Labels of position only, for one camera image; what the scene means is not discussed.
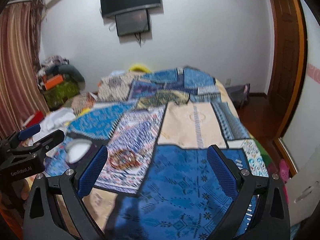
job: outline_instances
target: wooden floor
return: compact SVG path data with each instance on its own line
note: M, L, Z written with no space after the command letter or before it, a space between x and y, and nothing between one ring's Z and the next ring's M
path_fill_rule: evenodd
M240 121L265 148L276 167L282 159L273 144L273 138L281 124L282 117L277 116L264 97L250 97L249 103L237 110Z

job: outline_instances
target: curtain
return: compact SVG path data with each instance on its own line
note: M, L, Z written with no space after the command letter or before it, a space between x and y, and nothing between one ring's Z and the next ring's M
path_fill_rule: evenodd
M49 111L35 80L39 62L41 17L35 16L34 3L8 5L0 14L0 136L5 138L21 129L23 122L37 110Z
M41 68L39 60L40 51L40 27L41 27L41 14L44 5L42 0L32 0L30 8L30 35L31 35L31 57L32 67L35 73Z

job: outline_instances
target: wall outlet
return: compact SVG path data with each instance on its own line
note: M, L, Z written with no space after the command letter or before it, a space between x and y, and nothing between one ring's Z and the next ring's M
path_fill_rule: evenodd
M226 86L230 86L230 84L231 84L231 78L227 78L226 82L225 82L225 85Z

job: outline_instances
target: pink wall border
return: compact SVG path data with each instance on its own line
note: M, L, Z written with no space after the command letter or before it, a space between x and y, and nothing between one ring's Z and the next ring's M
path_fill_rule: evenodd
M310 63L307 64L307 75L320 84L320 69Z

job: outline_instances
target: skirting board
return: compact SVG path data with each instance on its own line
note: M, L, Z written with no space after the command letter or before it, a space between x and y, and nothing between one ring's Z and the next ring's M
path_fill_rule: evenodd
M264 97L267 98L267 95L265 93L249 93L250 97Z
M287 150L287 147L284 145L281 138L275 138L274 143L276 144L276 148L281 153L282 157L284 158L285 162L289 165L289 170L291 175L294 176L298 173L298 168L294 163L293 159L290 156L290 153Z

